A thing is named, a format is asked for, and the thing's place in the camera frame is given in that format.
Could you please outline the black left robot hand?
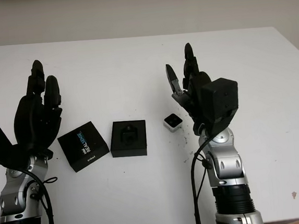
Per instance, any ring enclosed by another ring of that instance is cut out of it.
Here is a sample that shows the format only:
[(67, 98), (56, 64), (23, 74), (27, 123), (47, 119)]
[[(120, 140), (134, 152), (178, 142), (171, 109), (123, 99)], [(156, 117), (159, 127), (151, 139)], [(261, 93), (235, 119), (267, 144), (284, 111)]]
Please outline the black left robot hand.
[(49, 147), (61, 125), (61, 99), (58, 80), (53, 75), (45, 78), (42, 63), (35, 60), (14, 120), (17, 146), (27, 155), (53, 157)]

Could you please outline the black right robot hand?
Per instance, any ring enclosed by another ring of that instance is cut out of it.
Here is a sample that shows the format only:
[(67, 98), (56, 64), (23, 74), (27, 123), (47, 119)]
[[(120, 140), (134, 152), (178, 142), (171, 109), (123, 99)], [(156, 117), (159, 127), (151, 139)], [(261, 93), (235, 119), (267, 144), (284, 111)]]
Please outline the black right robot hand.
[(211, 79), (205, 72), (199, 71), (197, 58), (194, 56), (192, 46), (189, 43), (186, 43), (185, 45), (184, 57), (183, 87), (180, 87), (174, 69), (169, 64), (166, 64), (165, 66), (166, 75), (172, 89), (172, 98), (182, 106), (193, 119), (193, 132), (198, 136), (206, 126), (206, 121), (198, 98), (198, 90), (204, 84), (211, 82)]

